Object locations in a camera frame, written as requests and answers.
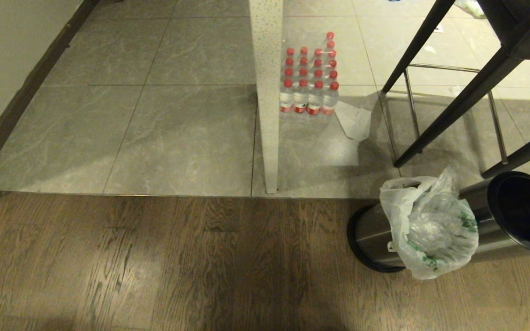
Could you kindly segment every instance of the table leg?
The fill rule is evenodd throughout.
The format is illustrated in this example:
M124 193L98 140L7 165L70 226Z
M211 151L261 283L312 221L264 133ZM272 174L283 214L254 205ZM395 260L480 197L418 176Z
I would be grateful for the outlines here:
M277 192L283 1L249 0L265 190Z

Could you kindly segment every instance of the gray tile floor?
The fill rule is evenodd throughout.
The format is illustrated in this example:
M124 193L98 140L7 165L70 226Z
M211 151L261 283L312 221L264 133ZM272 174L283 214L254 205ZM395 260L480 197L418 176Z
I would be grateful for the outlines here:
M280 115L279 192L265 194L248 0L101 0L0 153L0 190L55 193L377 197L398 176L453 164L462 185L499 161L482 100L425 152L403 80L378 94L431 0L285 0L284 37L334 31L341 99L373 111L370 138L335 117ZM498 49L488 22L454 7L416 62L479 68ZM472 75L410 70L419 125ZM530 61L494 90L511 153L530 140ZM530 163L519 170L530 174Z

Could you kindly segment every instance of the white paper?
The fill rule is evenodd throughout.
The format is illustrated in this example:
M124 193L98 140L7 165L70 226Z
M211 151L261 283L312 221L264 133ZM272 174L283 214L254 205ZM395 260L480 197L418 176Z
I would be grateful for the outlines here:
M339 101L334 110L339 119L347 138L363 141L369 137L369 127L371 125L372 112L363 108L353 107L347 103Z

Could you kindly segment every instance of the trash can lid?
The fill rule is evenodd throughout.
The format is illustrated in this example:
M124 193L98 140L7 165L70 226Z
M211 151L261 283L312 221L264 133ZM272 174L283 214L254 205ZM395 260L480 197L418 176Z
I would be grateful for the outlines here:
M500 228L530 249L530 175L504 172L488 185L488 206Z

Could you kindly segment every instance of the white wall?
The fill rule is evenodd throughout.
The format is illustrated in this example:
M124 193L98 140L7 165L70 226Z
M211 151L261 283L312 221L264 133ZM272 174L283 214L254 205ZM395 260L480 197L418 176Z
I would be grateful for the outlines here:
M0 115L83 0L0 0Z

